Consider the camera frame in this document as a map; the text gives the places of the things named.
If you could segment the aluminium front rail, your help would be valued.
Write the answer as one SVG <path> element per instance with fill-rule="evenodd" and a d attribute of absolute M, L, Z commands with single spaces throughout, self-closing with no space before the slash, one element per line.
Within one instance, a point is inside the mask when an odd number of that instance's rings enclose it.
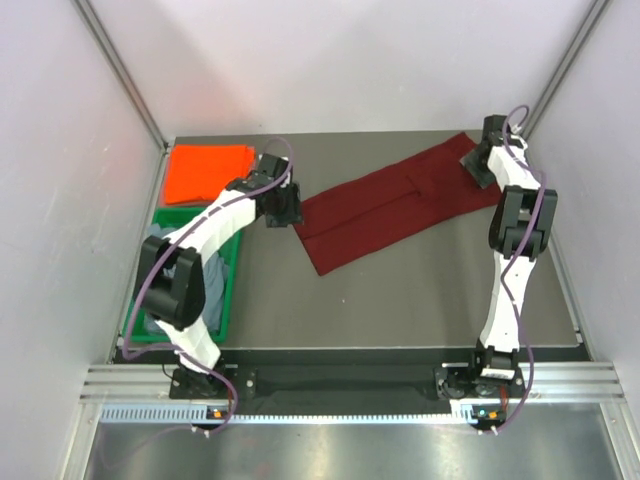
<path fill-rule="evenodd" d="M 169 397 L 172 370 L 158 365 L 97 365 L 89 369 L 83 400 L 152 401 Z M 625 399 L 615 368 L 607 362 L 542 362 L 534 367 L 530 402 L 603 403 Z"/>

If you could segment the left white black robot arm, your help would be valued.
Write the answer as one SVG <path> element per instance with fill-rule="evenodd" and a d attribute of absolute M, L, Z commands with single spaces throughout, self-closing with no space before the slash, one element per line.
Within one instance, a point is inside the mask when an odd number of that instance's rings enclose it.
<path fill-rule="evenodd" d="M 192 384 L 205 396 L 220 394 L 227 374 L 216 366 L 221 351 L 203 319 L 204 266 L 237 232 L 259 218 L 269 228 L 302 222 L 291 159 L 260 155 L 248 176 L 232 180 L 189 223 L 164 237 L 151 235 L 141 245 L 131 313 L 143 310 L 154 319 L 170 340 L 166 346 L 193 372 Z"/>

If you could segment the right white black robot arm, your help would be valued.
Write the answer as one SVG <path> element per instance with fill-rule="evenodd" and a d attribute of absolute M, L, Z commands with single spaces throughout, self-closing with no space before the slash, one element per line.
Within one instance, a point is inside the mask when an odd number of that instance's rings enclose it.
<path fill-rule="evenodd" d="M 494 258 L 489 310 L 466 372 L 469 388 L 481 396 L 522 381 L 522 308 L 531 273 L 548 246 L 558 203 L 545 174 L 528 164 L 528 145 L 510 120 L 509 115 L 487 116 L 480 144 L 461 160 L 478 186 L 500 190 L 488 232 Z"/>

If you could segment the left aluminium corner post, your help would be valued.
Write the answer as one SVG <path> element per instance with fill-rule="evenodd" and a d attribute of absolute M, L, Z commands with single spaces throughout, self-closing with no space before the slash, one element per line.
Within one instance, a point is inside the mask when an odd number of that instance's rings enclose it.
<path fill-rule="evenodd" d="M 88 0 L 71 0 L 71 4 L 89 31 L 101 54 L 104 56 L 110 70 L 141 120 L 151 140 L 164 152 L 168 148 L 168 141 L 161 132 L 147 102 L 144 100 L 142 93 L 94 5 Z"/>

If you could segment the aluminium corner post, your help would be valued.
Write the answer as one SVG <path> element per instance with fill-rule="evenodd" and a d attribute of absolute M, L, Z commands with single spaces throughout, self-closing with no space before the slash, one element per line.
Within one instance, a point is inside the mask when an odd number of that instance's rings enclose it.
<path fill-rule="evenodd" d="M 142 93 L 94 5 L 88 0 L 71 0 L 71 4 L 89 31 L 101 54 L 104 56 L 110 70 L 141 120 L 151 140 L 164 152 L 168 148 L 168 141 L 161 132 L 147 102 L 144 100 Z"/>
<path fill-rule="evenodd" d="M 560 90 L 580 53 L 588 43 L 611 3 L 611 0 L 593 0 L 589 2 L 588 8 L 582 16 L 575 32 L 571 35 L 567 45 L 562 49 L 562 55 L 552 70 L 551 76 L 530 109 L 523 130 L 525 140 L 529 141 L 532 138 L 546 111 L 550 107 L 552 100 Z"/>

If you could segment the crumpled grey-blue t-shirt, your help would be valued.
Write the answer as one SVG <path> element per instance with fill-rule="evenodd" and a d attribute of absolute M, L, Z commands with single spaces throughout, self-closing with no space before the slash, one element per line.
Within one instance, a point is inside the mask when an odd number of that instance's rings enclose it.
<path fill-rule="evenodd" d="M 148 227 L 147 233 L 151 236 L 163 238 L 175 230 L 176 228 L 161 227 L 158 223 L 154 223 Z M 175 266 L 170 269 L 163 268 L 162 273 L 168 278 L 173 278 Z M 224 307 L 225 283 L 228 275 L 229 266 L 217 251 L 203 264 L 203 281 L 206 298 L 202 318 L 210 333 L 216 333 L 220 326 Z M 164 331 L 157 325 L 154 318 L 146 312 L 144 313 L 144 328 L 145 331 L 151 335 L 164 334 Z"/>

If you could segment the green plastic bin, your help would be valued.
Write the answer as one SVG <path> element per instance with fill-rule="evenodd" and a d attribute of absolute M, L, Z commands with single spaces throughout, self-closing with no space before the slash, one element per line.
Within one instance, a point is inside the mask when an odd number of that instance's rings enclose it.
<path fill-rule="evenodd" d="M 179 229 L 189 223 L 194 217 L 204 210 L 203 207 L 161 207 L 157 208 L 152 217 L 151 224 L 158 223 L 161 227 L 172 227 Z M 242 241 L 242 233 L 237 232 L 219 250 L 219 255 L 229 266 L 229 275 L 225 283 L 224 307 L 221 315 L 221 322 L 216 333 L 210 333 L 211 338 L 216 343 L 222 343 L 227 338 L 228 327 L 231 320 L 232 297 L 234 293 L 235 280 L 237 277 L 238 257 Z M 151 335 L 144 328 L 144 311 L 140 309 L 135 317 L 134 326 L 130 341 L 132 343 L 156 344 L 168 343 L 169 337 L 164 332 L 163 335 Z"/>

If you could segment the dark red t-shirt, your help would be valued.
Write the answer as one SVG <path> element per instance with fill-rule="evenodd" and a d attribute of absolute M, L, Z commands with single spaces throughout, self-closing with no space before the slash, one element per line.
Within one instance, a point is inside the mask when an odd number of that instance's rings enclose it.
<path fill-rule="evenodd" d="M 496 185 L 477 185 L 460 164 L 476 144 L 464 133 L 302 202 L 295 231 L 326 275 L 452 218 L 494 207 Z"/>

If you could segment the right aluminium corner post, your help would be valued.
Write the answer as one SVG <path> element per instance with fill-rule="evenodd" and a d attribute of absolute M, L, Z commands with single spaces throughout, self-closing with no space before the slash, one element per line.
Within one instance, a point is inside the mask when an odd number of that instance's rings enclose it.
<path fill-rule="evenodd" d="M 546 111 L 550 107 L 552 100 L 560 90 L 580 53 L 588 43 L 611 3 L 611 0 L 593 0 L 589 2 L 588 8 L 582 16 L 575 32 L 571 35 L 567 45 L 562 49 L 562 55 L 552 70 L 551 76 L 530 109 L 523 130 L 525 140 L 529 141 L 532 138 Z"/>

